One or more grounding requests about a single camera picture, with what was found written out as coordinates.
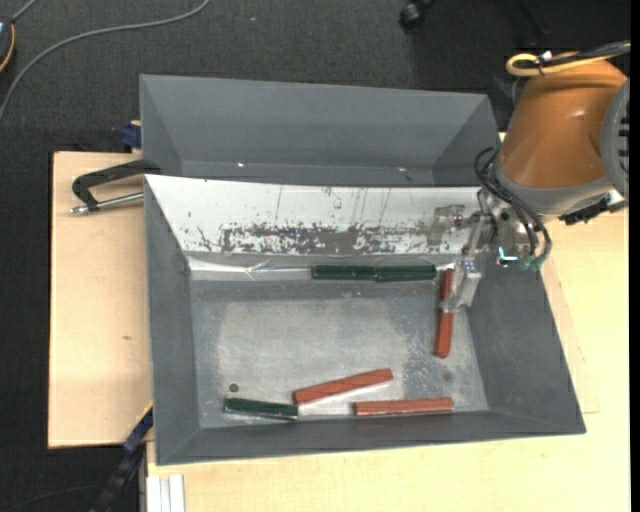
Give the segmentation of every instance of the metal clamp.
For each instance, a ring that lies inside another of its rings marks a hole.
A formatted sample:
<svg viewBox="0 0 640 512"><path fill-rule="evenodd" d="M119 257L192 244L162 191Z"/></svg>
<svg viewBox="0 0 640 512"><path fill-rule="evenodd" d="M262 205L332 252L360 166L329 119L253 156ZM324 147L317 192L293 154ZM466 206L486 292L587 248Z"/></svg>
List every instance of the metal clamp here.
<svg viewBox="0 0 640 512"><path fill-rule="evenodd" d="M482 279L482 273L476 267L476 256L487 246L491 235L489 216L475 214L471 217L473 229L463 257L456 260L453 268L451 291L440 301L439 307L445 313L454 313L462 306L471 306Z"/></svg>
<svg viewBox="0 0 640 512"><path fill-rule="evenodd" d="M91 194L91 191L89 190L92 187L111 183L112 181L122 180L124 178L130 178L131 176L136 176L138 174L160 174L160 168L149 160L136 160L135 162L109 167L108 169L102 169L100 171L79 176L73 182L71 190L84 203L84 205L71 208L70 212L73 214L90 213L102 210L103 208L109 208L142 199L143 195L142 192L140 192L137 194L129 194L127 196L108 199L106 201L98 201L93 197L93 194Z"/></svg>

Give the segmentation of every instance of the metal bracket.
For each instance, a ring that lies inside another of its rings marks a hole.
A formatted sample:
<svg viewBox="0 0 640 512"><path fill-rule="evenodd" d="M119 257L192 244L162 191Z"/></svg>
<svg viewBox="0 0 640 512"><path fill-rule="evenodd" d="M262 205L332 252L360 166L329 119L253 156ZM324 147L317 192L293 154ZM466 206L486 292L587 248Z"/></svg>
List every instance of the metal bracket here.
<svg viewBox="0 0 640 512"><path fill-rule="evenodd" d="M436 208L433 215L433 222L427 232L427 243L430 246L438 246L442 242L442 234L454 226L462 223L462 212L464 206L451 205Z"/></svg>
<svg viewBox="0 0 640 512"><path fill-rule="evenodd" d="M473 230L469 237L469 245L466 254L458 259L454 266L454 275L451 283L451 293L440 302L439 307L445 313L453 313L461 306L471 306L482 279L482 273L476 268L476 255L483 251L488 239L485 236L489 225L489 216L477 214L472 216Z"/></svg>
<svg viewBox="0 0 640 512"><path fill-rule="evenodd" d="M103 208L136 201L142 198L142 193L130 194L128 196L117 197L107 201L98 201L91 194L92 187L111 183L112 181L130 178L138 174L161 174L160 168L149 160L136 160L123 165L109 167L100 171L83 174L76 178L71 186L73 193L84 203L84 206L76 206L71 208L71 213L82 214L101 210Z"/></svg>

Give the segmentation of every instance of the wooden table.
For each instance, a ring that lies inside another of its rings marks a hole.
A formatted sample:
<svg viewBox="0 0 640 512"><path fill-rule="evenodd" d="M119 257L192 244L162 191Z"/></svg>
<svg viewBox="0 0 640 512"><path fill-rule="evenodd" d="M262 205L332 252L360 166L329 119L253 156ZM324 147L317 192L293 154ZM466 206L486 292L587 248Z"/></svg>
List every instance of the wooden table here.
<svg viewBox="0 0 640 512"><path fill-rule="evenodd" d="M151 396L142 208L68 214L73 177L135 158L55 155L52 448L122 442ZM628 215L550 231L543 275L587 434L163 467L149 442L146 472L183 474L189 512L630 509Z"/></svg>

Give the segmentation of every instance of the white cable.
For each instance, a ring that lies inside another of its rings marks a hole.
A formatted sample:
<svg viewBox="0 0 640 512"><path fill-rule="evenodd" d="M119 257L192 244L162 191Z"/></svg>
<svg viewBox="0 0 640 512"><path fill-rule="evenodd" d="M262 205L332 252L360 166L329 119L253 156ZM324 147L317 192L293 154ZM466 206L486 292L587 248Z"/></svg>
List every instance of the white cable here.
<svg viewBox="0 0 640 512"><path fill-rule="evenodd" d="M35 1L36 0L32 0L31 3L27 4L25 7L27 7L27 8L30 7ZM187 18L190 18L190 17L195 16L196 14L198 14L207 5L209 5L210 2L211 2L211 0L204 0L204 2L202 2L202 4L200 4L198 7L196 7L192 11L189 11L189 12L187 12L185 14L180 14L179 16L175 16L173 18L167 18L167 19L159 20L159 21L150 21L150 22L147 22L147 23L136 23L134 25L121 25L119 27L109 27L109 28L101 28L101 29L98 29L98 30L92 30L91 32L85 32L84 34L79 34L77 36L70 37L68 39L65 39L64 41L60 41L59 43L54 44L53 46L50 46L49 48L44 50L42 53L40 53L39 55L34 57L34 59L31 62L29 62L29 64L27 64L24 67L24 69L22 69L22 71L20 71L20 73L18 73L18 76L16 76L15 80L11 83L11 86L9 87L9 90L7 91L7 94L6 94L5 98L4 98L4 101L2 102L2 104L0 104L0 124L2 123L2 118L4 117L4 113L5 113L5 110L7 108L7 105L9 104L9 100L11 99L11 96L13 95L13 93L16 90L16 88L18 87L18 84L20 83L20 81L31 70L31 68L33 68L33 66L35 66L38 62L40 62L47 55L53 53L56 50L59 50L63 46L67 46L69 44L75 43L77 41L82 41L82 40L88 39L90 37L100 36L100 35L103 35L103 34L112 34L114 32L125 32L125 31L129 31L129 30L140 30L140 29L144 29L144 28L162 27L164 25L169 25L171 23L176 23L178 21L183 21L183 20L186 20Z"/></svg>
<svg viewBox="0 0 640 512"><path fill-rule="evenodd" d="M18 18L22 16L25 12L27 12L29 9L31 9L33 4L35 4L37 1L38 0L31 0L31 2L28 2L22 9L20 9L17 13L13 15L13 21L18 21Z"/></svg>
<svg viewBox="0 0 640 512"><path fill-rule="evenodd" d="M560 73L561 71L577 68L579 66L584 66L586 64L591 64L593 62L598 62L601 60L611 59L612 57L617 57L618 55L627 53L631 51L631 42L623 41L617 44L615 47L606 49L609 50L610 53L595 55L591 57L587 56L586 54L580 57L579 51L564 52L555 56L551 55L550 52L545 52L545 54L542 56L533 55L532 53L519 53L518 55L514 55L507 61L506 69L510 74L518 77L534 77L541 75L550 75L552 73ZM574 55L580 58L574 61L562 62L560 64L557 63L557 61L566 60L567 58ZM518 65L518 63L529 63L529 66L521 67Z"/></svg>

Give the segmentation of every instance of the black cable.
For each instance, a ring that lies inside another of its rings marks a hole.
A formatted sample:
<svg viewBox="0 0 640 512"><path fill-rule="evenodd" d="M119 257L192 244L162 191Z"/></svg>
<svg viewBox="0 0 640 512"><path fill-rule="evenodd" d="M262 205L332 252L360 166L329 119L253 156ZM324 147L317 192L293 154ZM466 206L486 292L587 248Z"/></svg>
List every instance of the black cable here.
<svg viewBox="0 0 640 512"><path fill-rule="evenodd" d="M580 57L601 57L603 55L623 55L631 51L631 41L616 41L581 51L577 54Z"/></svg>
<svg viewBox="0 0 640 512"><path fill-rule="evenodd" d="M479 166L480 160L484 155L486 155L492 150L493 150L493 154L487 160L487 162L482 166L482 168L480 168ZM498 151L499 151L499 148L494 150L493 147L488 147L483 149L476 156L476 159L474 161L474 170L476 172L476 176L478 177L480 182L484 185L484 187L487 190L489 190L491 194L496 196L498 199L503 200L505 203L511 205L511 208L513 209L514 213L518 217L518 220L521 222L522 226L524 227L527 233L527 237L529 238L529 254L531 256L535 256L536 254L536 248L538 246L538 237L535 235L535 233L531 229L531 225L529 224L529 221L527 220L525 213L529 215L529 217L531 218L531 220L535 225L535 228L545 233L545 248L544 248L543 254L546 255L550 250L551 237L549 237L546 228L540 222L540 219L538 218L538 216L534 212L532 212L531 209L526 207L526 205L524 205L524 203L517 196L515 196L512 192L505 189L498 181L495 180L495 178L491 178L489 176L489 168L491 167L494 158L498 154Z"/></svg>
<svg viewBox="0 0 640 512"><path fill-rule="evenodd" d="M138 447L132 453L126 454L118 467L109 478L107 486L94 500L89 512L109 512L133 477L137 474L144 455L144 446Z"/></svg>
<svg viewBox="0 0 640 512"><path fill-rule="evenodd" d="M136 24L133 24L133 25L121 25L121 26L118 26L118 27L109 27L109 28L101 28L101 29L98 29L98 30L92 30L90 32L85 32L84 34L79 34L77 36L70 37L68 39L65 39L64 41L60 41L59 43L54 44L53 46L50 46L49 48L44 50L42 53L40 53L39 55L34 57L33 60L31 62L29 62L22 69L22 71L20 71L20 73L18 73L18 76L16 76L15 80L11 83L11 86L9 87L9 90L7 91L7 94L6 94L5 98L4 98L4 101L0 104L0 123L2 123L2 118L4 117L4 113L5 113L6 109L7 109L7 105L9 104L9 100L11 99L11 96L13 95L13 93L16 90L16 88L20 84L20 81L24 78L24 76L29 71L31 71L31 68L33 68L38 62L40 62L42 59L44 59L47 55L50 55L54 51L59 50L60 48L62 48L64 46L67 46L69 44L72 44L72 43L75 43L75 42L78 42L78 41L82 41L84 39L88 39L90 37L100 36L100 35L104 35L104 34L112 34L114 32L125 32L125 31L131 31L131 30L140 30L140 29L144 29L144 28L162 27L162 26L165 26L165 25L169 25L171 23L176 23L178 21L183 21L183 20L186 20L187 18L190 18L190 17L195 16L196 14L198 14L210 2L211 2L211 0L204 0L198 7L196 7L192 11L189 11L189 12L187 12L185 14L180 14L178 16L174 16L173 18L167 18L167 19L159 20L159 21L150 21L150 22L146 22L146 23L136 23ZM33 5L33 3L34 3L34 0L32 0L31 3L27 4L25 7L30 7L31 5Z"/></svg>

